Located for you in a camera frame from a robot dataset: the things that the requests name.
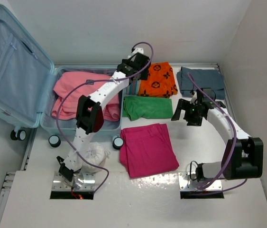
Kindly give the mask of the magenta pants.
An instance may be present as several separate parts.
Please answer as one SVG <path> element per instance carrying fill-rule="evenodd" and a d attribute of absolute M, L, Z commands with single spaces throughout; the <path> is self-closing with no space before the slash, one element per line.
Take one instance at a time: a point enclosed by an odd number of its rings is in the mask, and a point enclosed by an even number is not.
<path fill-rule="evenodd" d="M 124 140 L 120 163 L 131 179 L 174 171 L 179 167 L 167 124 L 125 128 L 120 135 Z"/>

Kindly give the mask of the green towel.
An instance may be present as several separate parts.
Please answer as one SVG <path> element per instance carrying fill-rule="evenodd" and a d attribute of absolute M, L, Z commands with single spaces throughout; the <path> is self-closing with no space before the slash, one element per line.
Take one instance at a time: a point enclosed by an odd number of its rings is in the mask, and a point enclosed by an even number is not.
<path fill-rule="evenodd" d="M 145 119 L 171 119 L 172 100 L 159 97 L 126 96 L 123 100 L 122 117 L 131 121 Z"/>

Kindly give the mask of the pink hoodie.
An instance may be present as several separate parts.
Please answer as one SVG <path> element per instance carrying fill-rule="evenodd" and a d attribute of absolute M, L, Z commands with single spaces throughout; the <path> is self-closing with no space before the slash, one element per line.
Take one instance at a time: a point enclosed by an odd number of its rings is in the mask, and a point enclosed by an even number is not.
<path fill-rule="evenodd" d="M 65 72 L 54 86 L 54 92 L 58 98 L 52 108 L 52 117 L 58 117 L 60 120 L 70 120 L 76 117 L 78 100 L 80 96 L 88 96 L 98 90 L 104 82 L 97 82 L 95 84 L 84 85 L 62 102 L 63 99 L 77 86 L 85 83 L 87 80 L 102 80 L 110 79 L 110 76 L 104 74 L 89 73 L 83 71 Z"/>

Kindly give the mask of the white drawstring bag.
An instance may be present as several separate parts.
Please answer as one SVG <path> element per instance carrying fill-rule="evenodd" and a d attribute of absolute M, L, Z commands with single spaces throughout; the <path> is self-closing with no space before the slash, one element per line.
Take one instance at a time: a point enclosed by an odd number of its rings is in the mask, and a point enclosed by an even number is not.
<path fill-rule="evenodd" d="M 99 167 L 103 167 L 106 158 L 109 155 L 109 152 L 98 142 L 93 142 L 93 143 L 91 142 L 89 143 L 87 150 L 85 152 L 81 152 L 80 154 L 87 162 Z M 82 170 L 84 172 L 90 172 L 90 173 L 96 173 L 101 171 L 100 168 L 91 166 L 86 162 L 83 162 Z"/>

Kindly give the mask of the grey blue cloth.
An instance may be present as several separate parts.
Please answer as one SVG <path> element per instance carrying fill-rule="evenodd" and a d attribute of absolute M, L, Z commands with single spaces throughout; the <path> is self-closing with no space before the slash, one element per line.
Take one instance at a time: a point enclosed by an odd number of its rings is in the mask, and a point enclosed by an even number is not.
<path fill-rule="evenodd" d="M 188 78 L 188 73 L 192 75 L 193 80 L 200 88 L 211 88 L 215 93 L 215 99 L 225 99 L 224 76 L 218 70 L 189 69 L 186 67 L 181 67 L 181 70 L 176 74 L 178 88 L 183 97 L 191 97 L 191 91 L 196 90 Z"/>

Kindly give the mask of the orange patterned towel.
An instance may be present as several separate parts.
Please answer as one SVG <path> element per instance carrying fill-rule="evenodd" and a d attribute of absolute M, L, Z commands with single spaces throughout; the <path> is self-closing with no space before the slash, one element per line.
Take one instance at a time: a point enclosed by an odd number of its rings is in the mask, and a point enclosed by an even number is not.
<path fill-rule="evenodd" d="M 168 62 L 153 63 L 147 80 L 142 80 L 138 96 L 170 98 L 178 94 L 172 67 Z"/>

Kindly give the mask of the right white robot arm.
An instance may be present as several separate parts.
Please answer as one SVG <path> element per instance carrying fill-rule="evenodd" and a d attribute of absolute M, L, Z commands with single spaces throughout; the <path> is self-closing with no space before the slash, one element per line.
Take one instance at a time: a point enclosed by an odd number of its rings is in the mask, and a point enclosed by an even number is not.
<path fill-rule="evenodd" d="M 226 145 L 221 161 L 197 165 L 197 181 L 255 179 L 262 176 L 263 141 L 242 130 L 228 114 L 223 102 L 179 99 L 171 120 L 179 120 L 182 111 L 185 112 L 184 120 L 188 126 L 201 126 L 202 121 L 206 120 Z"/>

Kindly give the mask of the white first aid case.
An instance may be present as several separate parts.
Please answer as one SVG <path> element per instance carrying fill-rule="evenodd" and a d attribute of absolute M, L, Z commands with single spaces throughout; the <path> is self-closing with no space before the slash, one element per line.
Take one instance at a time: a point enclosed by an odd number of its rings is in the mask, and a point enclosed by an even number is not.
<path fill-rule="evenodd" d="M 140 81 L 133 81 L 129 86 L 126 88 L 127 95 L 138 95 L 140 88 Z"/>

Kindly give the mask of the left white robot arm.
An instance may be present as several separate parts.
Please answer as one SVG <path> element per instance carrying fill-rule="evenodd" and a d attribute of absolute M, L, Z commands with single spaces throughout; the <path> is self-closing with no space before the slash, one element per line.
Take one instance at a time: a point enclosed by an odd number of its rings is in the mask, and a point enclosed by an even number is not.
<path fill-rule="evenodd" d="M 145 80 L 148 76 L 149 65 L 152 57 L 136 53 L 128 59 L 122 60 L 116 71 L 109 79 L 98 79 L 85 82 L 74 90 L 91 83 L 103 82 L 104 84 L 88 96 L 82 95 L 78 100 L 76 111 L 76 131 L 73 142 L 67 141 L 72 150 L 64 160 L 60 160 L 59 173 L 69 182 L 73 181 L 74 173 L 79 171 L 83 164 L 88 164 L 97 169 L 99 165 L 93 165 L 82 157 L 82 153 L 88 148 L 93 136 L 104 123 L 103 109 L 108 102 L 130 83 L 137 80 Z"/>

